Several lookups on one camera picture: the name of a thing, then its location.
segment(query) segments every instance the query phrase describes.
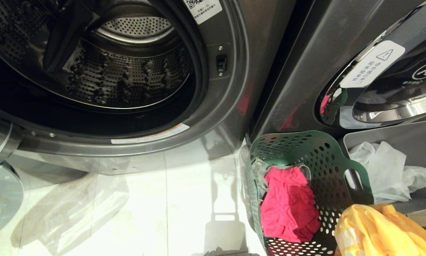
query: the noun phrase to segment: white tile floor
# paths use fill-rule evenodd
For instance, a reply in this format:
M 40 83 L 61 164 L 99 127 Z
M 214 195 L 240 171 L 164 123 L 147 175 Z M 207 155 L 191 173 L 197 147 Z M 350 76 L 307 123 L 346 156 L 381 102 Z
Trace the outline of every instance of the white tile floor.
M 0 256 L 264 256 L 241 171 L 236 154 L 26 191 L 0 231 Z

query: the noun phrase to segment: washing machine drum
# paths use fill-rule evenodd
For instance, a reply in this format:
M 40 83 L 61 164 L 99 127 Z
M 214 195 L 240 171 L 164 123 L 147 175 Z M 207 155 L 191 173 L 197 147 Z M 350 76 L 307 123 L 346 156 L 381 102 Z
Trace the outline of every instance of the washing machine drum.
M 184 8 L 0 0 L 0 112 L 91 136 L 173 127 L 196 110 L 208 81 L 202 39 Z
M 319 100 L 326 124 L 373 128 L 426 114 L 426 3 L 365 47 Z

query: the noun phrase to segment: warning sticker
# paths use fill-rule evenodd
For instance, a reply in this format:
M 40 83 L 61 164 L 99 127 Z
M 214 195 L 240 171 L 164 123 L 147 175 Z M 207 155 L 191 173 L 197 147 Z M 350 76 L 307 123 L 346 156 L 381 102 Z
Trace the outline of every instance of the warning sticker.
M 340 82 L 342 88 L 363 88 L 393 64 L 405 48 L 392 41 L 380 42 Z
M 161 133 L 152 134 L 145 137 L 139 137 L 139 138 L 117 138 L 117 139 L 111 139 L 112 144 L 133 144 L 133 143 L 142 143 L 142 142 L 149 142 L 149 141 L 155 141 L 158 139 L 168 138 L 170 136 L 176 135 L 178 133 L 181 133 L 183 131 L 186 131 L 189 128 L 189 126 L 185 125 L 184 123 L 180 123 L 179 125 L 170 128 L 169 130 L 165 130 Z
M 197 24 L 208 20 L 223 10 L 219 0 L 183 0 Z

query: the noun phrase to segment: white cloth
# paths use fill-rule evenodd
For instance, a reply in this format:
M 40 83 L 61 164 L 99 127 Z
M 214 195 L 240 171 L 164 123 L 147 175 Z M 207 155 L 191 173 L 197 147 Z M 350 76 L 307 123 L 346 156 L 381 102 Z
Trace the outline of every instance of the white cloth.
M 426 187 L 426 168 L 404 166 L 406 155 L 382 141 L 364 142 L 350 150 L 351 160 L 366 168 L 375 204 L 407 202 L 410 193 Z

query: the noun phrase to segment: gray plastic bin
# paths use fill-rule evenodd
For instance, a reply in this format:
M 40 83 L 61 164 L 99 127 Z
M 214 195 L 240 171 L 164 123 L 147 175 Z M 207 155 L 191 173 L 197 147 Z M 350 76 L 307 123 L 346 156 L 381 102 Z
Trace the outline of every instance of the gray plastic bin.
M 405 165 L 426 167 L 426 122 L 349 133 L 343 137 L 340 144 L 347 149 L 345 154 L 348 156 L 350 149 L 365 141 L 385 141 L 406 154 Z M 404 214 L 426 209 L 426 188 L 411 193 L 411 198 L 408 202 L 397 202 L 393 205 Z

